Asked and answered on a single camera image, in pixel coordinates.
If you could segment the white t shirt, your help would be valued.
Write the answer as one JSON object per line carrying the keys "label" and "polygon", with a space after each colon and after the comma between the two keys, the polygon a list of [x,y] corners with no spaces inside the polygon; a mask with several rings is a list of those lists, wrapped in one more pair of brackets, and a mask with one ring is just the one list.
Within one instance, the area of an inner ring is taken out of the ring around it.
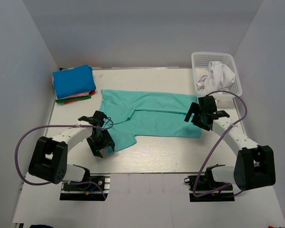
{"label": "white t shirt", "polygon": [[206,73],[197,77],[197,89],[205,93],[217,90],[228,91],[228,87],[235,82],[236,74],[219,61],[209,62]]}

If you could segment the teal t shirt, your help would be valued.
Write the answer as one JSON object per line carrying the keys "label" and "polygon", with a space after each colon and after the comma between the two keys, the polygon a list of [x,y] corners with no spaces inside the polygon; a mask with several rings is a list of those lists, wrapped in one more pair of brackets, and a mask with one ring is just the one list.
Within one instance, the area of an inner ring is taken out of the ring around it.
{"label": "teal t shirt", "polygon": [[137,143],[137,136],[200,138],[201,129],[184,121],[195,95],[102,90],[100,111],[113,123],[108,130],[118,152]]}

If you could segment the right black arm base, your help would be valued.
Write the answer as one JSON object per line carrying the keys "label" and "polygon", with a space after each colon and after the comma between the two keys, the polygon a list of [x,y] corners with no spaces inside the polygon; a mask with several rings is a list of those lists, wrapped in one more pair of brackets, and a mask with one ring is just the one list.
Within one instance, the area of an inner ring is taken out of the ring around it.
{"label": "right black arm base", "polygon": [[235,201],[232,185],[227,186],[224,189],[214,191],[214,189],[225,185],[223,182],[216,182],[212,186],[209,184],[205,175],[202,174],[199,178],[199,182],[196,187],[196,194],[203,194],[211,191],[210,194],[201,197],[195,197],[193,195],[193,187],[197,175],[190,175],[184,179],[184,183],[189,186],[189,198],[190,202],[233,202]]}

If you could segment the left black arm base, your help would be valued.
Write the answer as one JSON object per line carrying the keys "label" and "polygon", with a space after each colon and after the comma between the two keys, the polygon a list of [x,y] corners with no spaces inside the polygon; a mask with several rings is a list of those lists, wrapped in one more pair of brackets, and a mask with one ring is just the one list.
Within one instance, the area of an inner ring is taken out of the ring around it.
{"label": "left black arm base", "polygon": [[87,181],[92,183],[83,185],[72,185],[63,183],[60,199],[61,201],[105,201],[110,189],[110,174],[91,174]]}

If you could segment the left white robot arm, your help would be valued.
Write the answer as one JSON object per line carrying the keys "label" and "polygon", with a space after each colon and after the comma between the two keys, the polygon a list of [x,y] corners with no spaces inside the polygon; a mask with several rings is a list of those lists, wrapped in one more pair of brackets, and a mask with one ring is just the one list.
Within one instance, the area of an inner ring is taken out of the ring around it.
{"label": "left white robot arm", "polygon": [[83,140],[86,140],[92,154],[103,158],[101,150],[110,147],[114,150],[115,143],[105,128],[109,117],[103,112],[95,111],[91,117],[82,116],[74,126],[53,136],[42,136],[37,140],[28,172],[30,175],[59,184],[60,182],[74,182],[82,190],[91,184],[89,170],[67,163],[68,153]]}

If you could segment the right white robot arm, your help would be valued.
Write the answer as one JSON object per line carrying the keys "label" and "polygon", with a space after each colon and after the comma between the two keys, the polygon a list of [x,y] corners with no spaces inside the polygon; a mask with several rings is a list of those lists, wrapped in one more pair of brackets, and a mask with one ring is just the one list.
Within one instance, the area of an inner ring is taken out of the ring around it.
{"label": "right white robot arm", "polygon": [[[259,145],[238,129],[237,122],[233,122],[226,111],[217,109],[212,95],[200,97],[197,103],[191,103],[184,120],[220,136],[196,176],[192,188],[194,197],[216,193],[233,184],[237,185],[240,191],[275,185],[276,172],[272,148],[268,145]],[[221,141],[235,153],[235,165],[217,164],[206,167]]]}

